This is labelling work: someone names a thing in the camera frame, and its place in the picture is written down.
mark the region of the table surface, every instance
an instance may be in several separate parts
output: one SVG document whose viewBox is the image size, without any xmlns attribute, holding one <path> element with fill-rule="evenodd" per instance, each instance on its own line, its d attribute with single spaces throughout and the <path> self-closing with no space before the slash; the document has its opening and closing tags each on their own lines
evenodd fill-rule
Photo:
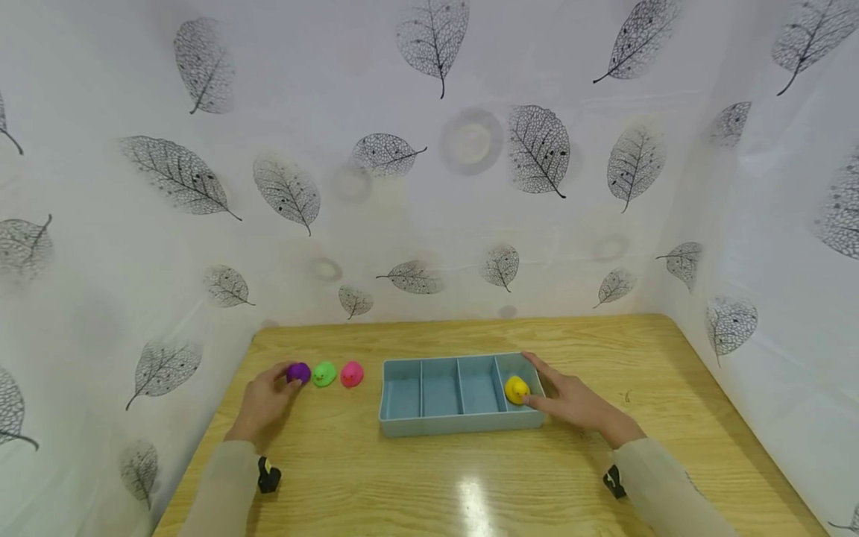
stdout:
<svg viewBox="0 0 859 537">
<path fill-rule="evenodd" d="M 259 371 L 287 357 L 364 366 L 363 383 L 306 386 L 266 453 L 284 470 L 257 496 L 248 535 L 652 535 L 601 477 L 598 435 L 547 418 L 535 430 L 385 438 L 381 363 L 527 349 L 635 417 L 741 535 L 825 535 L 667 317 L 468 320 L 266 328 L 206 431 L 155 537 L 179 532 L 205 462 Z"/>
</svg>

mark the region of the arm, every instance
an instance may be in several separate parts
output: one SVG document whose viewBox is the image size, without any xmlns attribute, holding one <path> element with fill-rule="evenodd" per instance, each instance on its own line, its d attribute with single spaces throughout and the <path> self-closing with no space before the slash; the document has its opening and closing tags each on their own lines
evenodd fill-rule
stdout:
<svg viewBox="0 0 859 537">
<path fill-rule="evenodd" d="M 279 363 L 247 384 L 239 416 L 206 464 L 179 537 L 244 537 L 259 478 L 255 444 L 302 384 L 278 381 L 289 366 Z"/>
<path fill-rule="evenodd" d="M 701 495 L 689 474 L 630 416 L 602 399 L 576 376 L 562 375 L 532 352 L 523 352 L 558 397 L 523 397 L 526 405 L 583 429 L 597 430 L 614 450 L 623 486 L 642 518 L 660 537 L 735 537 L 737 533 Z"/>
</svg>

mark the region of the beige sleeve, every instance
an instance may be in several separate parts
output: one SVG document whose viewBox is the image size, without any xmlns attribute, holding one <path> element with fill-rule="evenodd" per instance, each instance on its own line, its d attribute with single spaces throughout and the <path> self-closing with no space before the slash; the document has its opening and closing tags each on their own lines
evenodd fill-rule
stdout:
<svg viewBox="0 0 859 537">
<path fill-rule="evenodd" d="M 257 490 L 259 455 L 250 442 L 223 442 L 203 470 L 179 537 L 244 537 Z"/>
<path fill-rule="evenodd" d="M 632 504 L 659 537 L 737 535 L 656 440 L 624 444 L 614 452 L 614 464 Z"/>
</svg>

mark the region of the plastic compartment tray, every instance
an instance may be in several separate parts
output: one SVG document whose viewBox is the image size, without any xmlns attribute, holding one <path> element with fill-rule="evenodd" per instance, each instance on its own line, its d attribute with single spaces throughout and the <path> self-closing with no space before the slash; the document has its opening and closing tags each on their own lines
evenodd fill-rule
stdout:
<svg viewBox="0 0 859 537">
<path fill-rule="evenodd" d="M 483 430 L 537 429 L 544 414 L 504 397 L 518 375 L 545 395 L 537 371 L 518 352 L 481 356 L 386 360 L 379 422 L 385 436 L 446 435 Z"/>
</svg>

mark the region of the fabric wall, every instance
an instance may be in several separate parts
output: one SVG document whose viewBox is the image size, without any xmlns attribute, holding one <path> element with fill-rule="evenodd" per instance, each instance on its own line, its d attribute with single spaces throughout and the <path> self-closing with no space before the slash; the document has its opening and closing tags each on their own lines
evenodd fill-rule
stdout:
<svg viewBox="0 0 859 537">
<path fill-rule="evenodd" d="M 0 534 L 149 534 L 262 326 L 652 311 L 850 525 L 857 0 L 0 9 Z"/>
</svg>

